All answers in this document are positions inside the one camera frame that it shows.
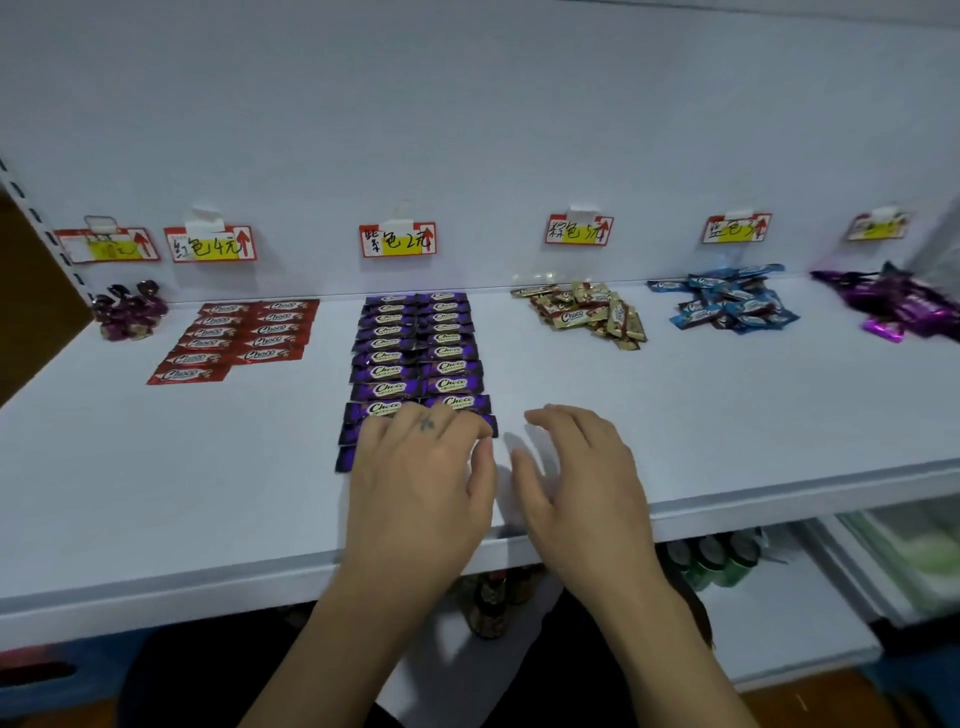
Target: red arrow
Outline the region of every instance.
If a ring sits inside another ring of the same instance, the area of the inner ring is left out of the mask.
[[[247,235],[247,231],[240,231],[237,233],[237,242],[243,246],[243,255],[247,254],[247,243],[250,242],[250,236]]]
[[[430,241],[433,240],[433,231],[429,228],[423,229],[423,247],[429,251]]]

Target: white wall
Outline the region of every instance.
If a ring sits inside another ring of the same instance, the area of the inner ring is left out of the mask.
[[[177,300],[632,279],[697,267],[708,215],[774,213],[745,261],[802,269],[853,215],[960,187],[960,35],[554,0],[34,0],[0,9],[0,158],[52,227],[251,223],[255,264],[149,272]],[[362,260],[357,226],[437,221],[441,252]],[[596,203],[606,250],[545,249]],[[665,221],[652,226],[654,217]],[[504,234],[506,226],[510,232]]]

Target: can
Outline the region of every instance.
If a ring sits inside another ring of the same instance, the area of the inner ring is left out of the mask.
[[[694,591],[701,592],[723,571],[727,552],[713,536],[690,539],[688,545],[693,563],[686,580]]]
[[[722,543],[727,549],[727,564],[714,581],[721,587],[736,586],[760,562],[760,547],[753,531],[735,531]]]

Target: finger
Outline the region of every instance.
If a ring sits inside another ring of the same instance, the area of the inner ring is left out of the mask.
[[[470,452],[473,444],[481,438],[492,436],[493,428],[480,415],[472,412],[455,412],[444,431],[441,442],[455,452],[462,452],[466,462],[467,453]]]
[[[402,404],[396,411],[390,427],[387,428],[380,440],[381,449],[395,448],[396,444],[407,436],[407,433],[416,426],[420,418],[428,411],[422,404],[416,404],[415,402],[408,401]]]
[[[442,402],[437,402],[430,409],[423,410],[417,423],[407,433],[407,437],[439,440],[456,415],[457,411],[455,409],[451,409]]]
[[[373,455],[387,428],[390,427],[391,419],[389,417],[368,417],[360,425],[360,434],[357,436],[357,451],[353,456],[354,462]]]
[[[514,467],[514,492],[523,518],[530,530],[539,534],[553,517],[553,505],[543,492],[537,466],[530,453],[522,449],[512,450],[510,462]]]
[[[583,407],[571,407],[568,404],[547,404],[546,409],[565,412],[573,418],[580,431],[584,433],[584,438],[592,448],[602,447],[607,444],[611,438],[615,442],[620,440],[620,435],[616,431],[613,423],[604,420],[600,415],[591,409]]]
[[[496,463],[493,460],[493,440],[489,437],[483,438],[473,449],[467,491],[470,495],[470,511],[482,535],[490,528],[493,501],[496,498]]]
[[[550,439],[560,456],[560,467],[566,468],[580,455],[589,452],[589,444],[566,412],[557,409],[531,409],[523,413],[531,425],[542,427],[550,433]]]

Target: white shelf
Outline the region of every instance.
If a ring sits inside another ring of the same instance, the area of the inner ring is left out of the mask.
[[[960,490],[954,342],[870,336],[804,279],[774,281],[799,322],[742,337],[679,331],[682,296],[616,287],[647,327],[641,352],[470,292],[501,465],[524,444],[556,471],[522,412],[559,400],[617,424],[659,540]],[[316,596],[343,542],[333,465],[359,309],[324,300],[303,360],[218,383],[144,384],[195,307],[145,341],[90,327],[64,349],[0,410],[0,649]],[[501,471],[468,571],[537,560]]]
[[[762,562],[733,589],[700,593],[720,665],[746,692],[875,660],[880,646],[783,529],[771,539],[788,565]],[[427,621],[377,702],[408,728],[480,725],[506,690],[540,620],[560,593],[547,577],[495,642],[474,638],[453,599]]]

